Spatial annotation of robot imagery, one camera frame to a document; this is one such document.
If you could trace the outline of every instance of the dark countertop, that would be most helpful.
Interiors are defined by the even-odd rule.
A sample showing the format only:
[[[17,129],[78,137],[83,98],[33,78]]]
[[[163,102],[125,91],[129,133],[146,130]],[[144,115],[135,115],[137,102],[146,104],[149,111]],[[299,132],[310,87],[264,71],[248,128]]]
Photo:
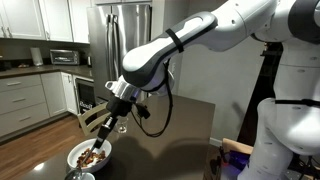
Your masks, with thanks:
[[[173,100],[171,121],[162,136],[147,137],[132,116],[128,116],[127,133],[110,133],[107,139],[112,144],[111,158],[93,173],[96,180],[203,179],[215,105],[179,96]],[[144,128],[149,132],[161,130],[168,97],[151,96],[144,104],[151,113]],[[95,133],[85,139],[94,138]],[[32,170],[21,179],[64,179],[70,150],[51,157],[41,170]]]
[[[92,68],[87,65],[81,66],[63,66],[63,65],[43,65],[43,66],[31,66],[27,68],[12,68],[10,70],[1,71],[0,79],[27,76],[33,74],[43,74],[51,72],[65,72],[73,75],[78,75],[86,78],[93,79]]]

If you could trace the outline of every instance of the bowl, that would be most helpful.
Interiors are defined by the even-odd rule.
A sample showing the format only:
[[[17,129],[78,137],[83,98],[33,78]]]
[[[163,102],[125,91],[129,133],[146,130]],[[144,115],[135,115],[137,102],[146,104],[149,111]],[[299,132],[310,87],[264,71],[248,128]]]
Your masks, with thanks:
[[[86,150],[86,149],[90,149],[92,147],[92,145],[94,144],[94,142],[96,141],[96,139],[89,139],[86,140],[80,144],[78,144],[76,147],[74,147],[70,153],[68,154],[68,158],[67,158],[67,162],[68,165],[71,169],[76,168],[77,166],[77,160],[79,158],[79,156]],[[103,166],[105,166],[107,164],[107,162],[110,159],[110,154],[111,154],[111,144],[109,141],[105,140],[101,146],[100,149],[94,149],[93,152],[100,154],[102,151],[105,151],[106,154],[106,158],[104,158],[103,160],[101,160],[98,163],[90,163],[87,167],[82,167],[82,172],[88,172],[88,173],[93,173],[98,171],[99,169],[101,169]]]

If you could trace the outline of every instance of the kitchen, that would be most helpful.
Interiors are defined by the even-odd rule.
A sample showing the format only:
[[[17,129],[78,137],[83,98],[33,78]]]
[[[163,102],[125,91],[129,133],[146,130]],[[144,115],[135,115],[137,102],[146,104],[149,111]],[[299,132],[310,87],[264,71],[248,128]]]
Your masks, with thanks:
[[[15,32],[12,30],[10,31],[10,29],[9,29],[9,31],[11,32],[12,35],[8,34],[8,35],[6,35],[7,37],[4,36],[4,38],[1,38],[1,40],[0,40],[0,45],[1,45],[1,52],[0,53],[1,53],[2,59],[3,59],[1,61],[6,61],[6,62],[10,61],[10,62],[14,62],[14,63],[19,62],[16,65],[16,66],[18,66],[21,63],[23,63],[20,61],[21,59],[29,59],[29,60],[32,59],[32,55],[30,53],[31,47],[39,47],[40,48],[44,63],[46,61],[45,59],[47,59],[47,61],[49,59],[49,63],[50,63],[50,49],[61,49],[61,48],[81,49],[85,52],[84,59],[87,59],[87,57],[89,56],[90,45],[89,45],[88,31],[85,31],[86,28],[83,28],[83,25],[82,25],[82,23],[85,22],[85,21],[83,21],[83,19],[86,19],[83,17],[84,8],[79,10],[79,9],[77,9],[78,6],[75,5],[74,7],[76,10],[74,12],[70,11],[70,13],[69,13],[70,15],[68,18],[59,17],[60,15],[63,16],[63,15],[68,14],[68,13],[61,13],[61,11],[63,10],[63,8],[61,8],[61,7],[69,7],[70,9],[72,9],[73,5],[76,4],[77,1],[76,0],[68,1],[69,5],[66,3],[66,1],[54,1],[54,2],[57,4],[64,3],[64,6],[61,4],[57,5],[57,4],[50,4],[50,3],[48,3],[47,6],[45,6],[45,8],[48,8],[48,9],[46,9],[46,10],[48,10],[48,12],[46,15],[42,15],[43,16],[42,18],[46,17],[47,22],[46,23],[43,22],[44,24],[43,24],[42,32],[44,32],[44,33],[42,33],[42,34],[40,33],[41,35],[39,35],[39,33],[37,35],[31,35],[29,37],[26,37],[26,40],[22,40],[23,37],[21,37],[19,35],[17,36],[17,39],[15,39],[15,38],[8,39],[8,38],[11,38],[10,36],[15,35]],[[85,2],[85,3],[81,4],[81,7],[94,6],[94,3],[95,3],[95,2],[90,2],[90,1],[81,1],[81,2]],[[175,23],[179,22],[180,20],[186,18],[191,13],[194,13],[194,12],[200,11],[200,10],[211,11],[212,9],[214,9],[215,7],[217,7],[221,3],[222,2],[217,1],[217,2],[213,3],[214,5],[211,5],[210,1],[201,1],[201,3],[196,3],[195,1],[186,1],[186,0],[180,0],[180,1],[169,1],[169,0],[167,0],[167,1],[158,0],[157,1],[157,0],[154,0],[152,2],[152,9],[153,9],[152,22],[153,23],[151,23],[151,26],[152,26],[151,27],[151,38],[156,37],[158,34],[161,34],[163,30],[174,25]],[[57,7],[57,6],[59,7],[59,9],[58,10],[56,9],[56,12],[54,12],[54,10],[50,10],[50,8],[49,8],[49,7]],[[41,10],[40,13],[38,12],[38,14],[35,13],[34,15],[38,15],[38,17],[40,17],[41,13],[43,13],[43,10]],[[37,23],[39,23],[39,21],[34,22],[33,27],[34,26],[41,27],[41,26],[38,26]],[[49,29],[52,31],[54,31],[54,30],[61,31],[62,34],[61,35],[59,35],[59,33],[58,33],[58,35],[55,33],[51,34],[50,31],[48,31],[48,33],[47,33],[44,31],[45,29],[46,30]],[[42,40],[31,40],[33,38],[35,38],[35,39],[42,38]],[[256,42],[251,42],[250,40],[248,40],[247,44],[240,46],[239,49],[247,48],[254,43],[256,43]],[[190,53],[188,53],[188,55],[193,54],[193,53],[199,54],[197,51],[205,51],[205,53],[208,54],[208,57],[206,57],[206,59],[211,59],[213,56],[212,52],[207,52],[206,50],[201,49],[199,47],[195,47],[193,49],[194,50],[191,50]],[[234,56],[237,56],[236,55],[237,53],[238,52],[231,52],[231,54],[234,54]],[[243,87],[243,88],[249,87],[249,89],[246,89],[244,91],[247,94],[240,94],[237,96],[237,97],[240,97],[238,99],[238,101],[240,102],[240,107],[242,109],[245,109],[245,107],[247,106],[248,100],[249,100],[251,92],[253,90],[254,82],[256,80],[255,75],[258,74],[259,63],[261,63],[261,62],[256,62],[256,63],[250,64],[251,61],[253,61],[252,55],[250,55],[250,58],[247,58],[247,61],[248,61],[249,66],[251,66],[251,67],[253,66],[253,68],[248,68],[248,69],[251,69],[251,71],[248,71],[248,74],[245,74],[244,76],[248,76],[251,79],[250,79],[250,82],[245,82],[245,84],[247,84],[248,86]],[[172,63],[171,63],[171,66],[169,67],[169,69],[173,71],[173,74],[176,79],[176,85],[173,89],[173,93],[177,94],[177,95],[182,95],[185,97],[195,98],[195,99],[202,100],[202,101],[208,101],[207,97],[209,96],[208,94],[210,94],[209,93],[210,88],[208,88],[209,90],[207,90],[205,92],[201,92],[202,95],[200,95],[199,94],[200,92],[194,92],[194,90],[190,87],[190,79],[191,79],[191,82],[194,84],[197,84],[198,81],[194,79],[195,77],[190,77],[190,75],[188,73],[188,71],[190,72],[190,69],[192,69],[192,65],[189,65],[191,63],[191,60],[189,60],[189,59],[190,58],[188,58],[188,56],[181,55],[181,54],[175,56],[172,59]],[[74,78],[73,78],[74,75],[90,79],[90,76],[92,77],[91,70],[87,69],[86,65],[81,66],[81,67],[84,67],[86,69],[84,71],[86,72],[87,75],[83,75],[82,73],[78,74],[77,70],[72,71],[72,70],[70,70],[70,67],[67,67],[66,69],[62,69],[60,67],[59,68],[52,68],[52,69],[50,69],[50,71],[52,71],[52,73],[56,73],[56,74],[61,71],[62,71],[62,73],[71,74],[72,78],[67,77],[67,81],[69,82],[70,81],[69,79],[71,78],[73,80],[73,83],[74,83]],[[233,75],[235,75],[237,72],[239,72],[239,70],[237,70],[237,68],[234,67],[234,71],[233,71],[234,74]],[[7,70],[7,71],[1,72],[1,73],[10,73],[10,70]],[[64,93],[62,93],[62,92],[65,93],[68,91],[66,91],[65,89],[60,91],[60,95],[61,95],[60,97],[63,97],[62,95]],[[228,109],[228,107],[232,107],[233,102],[225,103],[225,102],[223,102],[223,100],[224,100],[223,97],[221,97],[221,98],[222,99],[218,99],[218,101],[220,104],[222,104],[222,106],[224,108]],[[216,99],[213,98],[210,101],[211,101],[211,103],[215,103]],[[230,125],[230,123],[232,122],[232,118],[235,118],[235,119],[239,119],[239,122],[237,122],[237,123],[240,124],[241,115],[240,115],[240,117],[237,117],[238,114],[236,114],[236,113],[233,113],[233,114],[231,113],[231,115],[228,115],[228,111],[223,110],[224,108],[221,108],[220,112],[217,113],[218,118],[220,118],[220,119],[216,120],[216,118],[215,118],[215,121],[214,121],[214,123],[218,122],[218,124],[216,124],[216,126],[213,126],[215,129],[215,131],[213,131],[213,133],[218,133],[218,135],[211,135],[211,141],[212,141],[211,143],[215,144],[218,141],[218,144],[216,144],[216,145],[219,145],[219,141],[221,143],[222,137],[225,137],[225,136],[230,137],[231,139],[236,139],[237,133],[239,131],[239,127],[238,127],[239,125],[234,125],[234,124]],[[67,110],[59,111],[59,108],[58,108],[58,109],[56,109],[56,111],[53,110],[51,114],[52,114],[52,116],[55,116],[54,115],[55,112],[58,112],[58,114],[59,114],[60,112],[63,112],[63,111],[66,112]],[[223,119],[228,119],[227,122],[229,122],[229,123],[221,122]],[[223,132],[223,130],[221,130],[221,129],[223,129],[221,126],[225,126],[225,125],[227,125],[227,127],[226,127],[227,129],[232,130],[231,133],[226,134],[225,131]]]

